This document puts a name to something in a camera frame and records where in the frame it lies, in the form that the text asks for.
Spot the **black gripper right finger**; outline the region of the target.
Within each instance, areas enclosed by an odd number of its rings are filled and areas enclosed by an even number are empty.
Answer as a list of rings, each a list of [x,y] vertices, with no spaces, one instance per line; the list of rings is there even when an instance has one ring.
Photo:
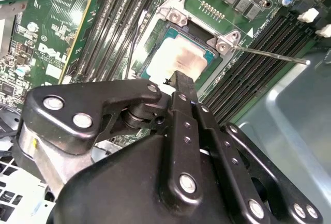
[[[201,103],[193,112],[233,223],[323,223],[318,208],[236,125],[219,126]]]

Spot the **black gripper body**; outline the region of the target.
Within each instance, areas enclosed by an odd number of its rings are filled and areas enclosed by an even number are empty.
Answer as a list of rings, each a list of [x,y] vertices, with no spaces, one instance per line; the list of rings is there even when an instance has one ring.
[[[151,136],[76,174],[54,223],[233,223],[207,154],[175,160],[178,142]]]

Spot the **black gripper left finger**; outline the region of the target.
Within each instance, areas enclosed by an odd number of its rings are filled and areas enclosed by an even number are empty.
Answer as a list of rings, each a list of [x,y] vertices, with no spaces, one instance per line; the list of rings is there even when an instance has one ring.
[[[28,92],[22,150],[33,157],[57,199],[79,172],[144,138],[178,142],[175,160],[199,150],[192,78],[176,71],[172,95],[147,79],[41,86]]]

